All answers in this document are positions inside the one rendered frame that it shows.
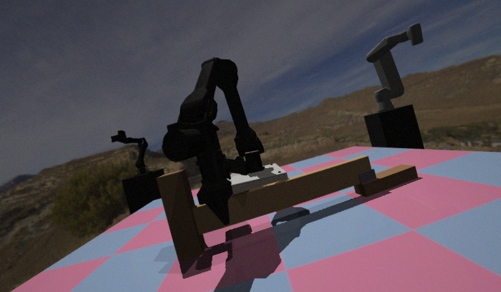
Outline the long wooden bed rail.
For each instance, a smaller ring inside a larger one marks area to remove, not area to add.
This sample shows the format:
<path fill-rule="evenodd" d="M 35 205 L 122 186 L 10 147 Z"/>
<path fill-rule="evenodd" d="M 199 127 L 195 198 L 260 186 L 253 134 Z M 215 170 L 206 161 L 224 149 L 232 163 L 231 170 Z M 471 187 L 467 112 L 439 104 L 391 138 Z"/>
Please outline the long wooden bed rail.
<path fill-rule="evenodd" d="M 296 177 L 232 194 L 228 199 L 229 224 L 224 225 L 206 205 L 193 206 L 198 234 L 252 220 L 300 203 L 360 184 L 359 175 L 371 170 L 369 156 L 359 156 Z"/>

